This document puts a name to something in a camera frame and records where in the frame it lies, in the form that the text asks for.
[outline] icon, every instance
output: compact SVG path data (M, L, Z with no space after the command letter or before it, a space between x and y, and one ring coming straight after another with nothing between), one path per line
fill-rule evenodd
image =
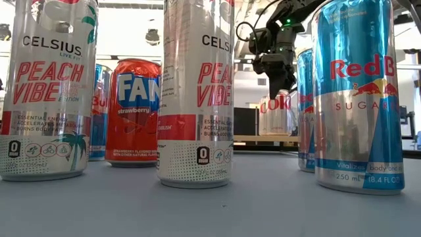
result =
M25 147L25 155L28 157L37 157L41 155L41 146L38 144L29 144Z
M213 153L213 159L216 164L221 164L222 162L224 162L224 151L222 151L221 149L217 149Z
M61 157L66 157L70 155L70 152L72 152L72 149L68 144L60 144L57 146L57 155Z
M232 154L232 150L231 149L226 149L224 152L224 160L225 162L229 163L231 162L231 154Z
M56 149L54 144L45 144L41 147L41 154L45 157L52 157L56 154Z

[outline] energy drink can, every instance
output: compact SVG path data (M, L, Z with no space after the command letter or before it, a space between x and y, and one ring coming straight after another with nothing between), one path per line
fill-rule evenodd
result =
M328 188L405 186L392 11L388 0L336 0L314 14L316 177Z
M16 1L3 180L69 178L86 168L97 19L96 1Z
M214 188L233 155L234 1L165 1L158 176Z
M312 49L297 54L298 75L298 166L302 171L314 172L314 107Z
M95 67L89 161L102 161L105 156L111 73L106 66Z

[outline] table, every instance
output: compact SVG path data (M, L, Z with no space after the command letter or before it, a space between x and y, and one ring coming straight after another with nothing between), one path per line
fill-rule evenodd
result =
M235 153L232 182L210 190L162 186L154 168L89 163L85 175L0 182L6 237L418 236L421 161L405 159L399 196L329 190L288 153Z

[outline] white can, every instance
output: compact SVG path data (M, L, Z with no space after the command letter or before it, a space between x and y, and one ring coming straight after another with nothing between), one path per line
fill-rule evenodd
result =
M268 96L265 95L259 103L259 135L268 133Z
M95 78L95 0L16 1L0 137L0 175L77 176L88 160Z
M234 1L165 1L158 176L167 186L228 183L233 155Z
M266 114L267 135L291 135L291 98L287 90L280 90L275 99L268 100Z

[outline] red bull can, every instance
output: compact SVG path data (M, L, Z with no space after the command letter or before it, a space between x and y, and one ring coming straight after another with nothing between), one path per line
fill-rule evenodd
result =
M316 178L362 194L404 187L393 7L335 0L312 20Z
M297 69L298 166L302 171L314 172L312 49L304 49L297 53Z
M102 161L105 157L111 74L107 66L95 66L89 161Z

